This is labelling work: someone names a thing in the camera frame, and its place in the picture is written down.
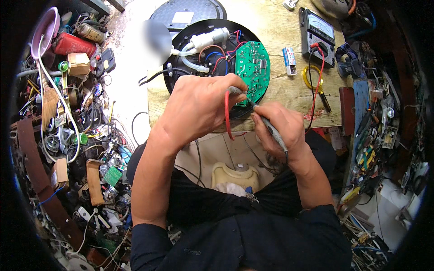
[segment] forearm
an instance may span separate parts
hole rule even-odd
[[[288,166],[295,173],[302,207],[312,209],[319,205],[333,204],[329,180],[307,143],[300,154]]]
[[[149,134],[134,176],[133,225],[148,223],[166,227],[170,177],[177,153],[164,130],[156,125]]]

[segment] person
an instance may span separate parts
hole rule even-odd
[[[352,260],[333,207],[326,173],[336,154],[321,136],[305,137],[303,115],[272,102],[251,117],[264,149],[285,155],[260,116],[268,118],[288,148],[288,169],[247,197],[206,189],[174,168],[181,148],[224,120],[229,86],[246,91],[231,73],[181,76],[166,109],[128,163],[132,183],[132,270],[349,270]],[[246,99],[230,98],[230,108]],[[166,231],[183,230],[172,245]]]

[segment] black shirt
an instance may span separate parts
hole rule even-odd
[[[172,245],[166,230],[133,228],[136,270],[349,270],[350,244],[332,205],[296,218],[251,211],[197,225]]]

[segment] circuit board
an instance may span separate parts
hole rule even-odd
[[[247,85],[247,97],[257,102],[270,82],[270,58],[260,42],[249,41],[237,50],[235,74]],[[235,104],[246,107],[248,100]]]

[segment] capacitor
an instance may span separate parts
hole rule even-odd
[[[105,40],[105,34],[87,23],[82,23],[77,28],[77,33],[89,40],[93,40],[96,43],[102,43]]]

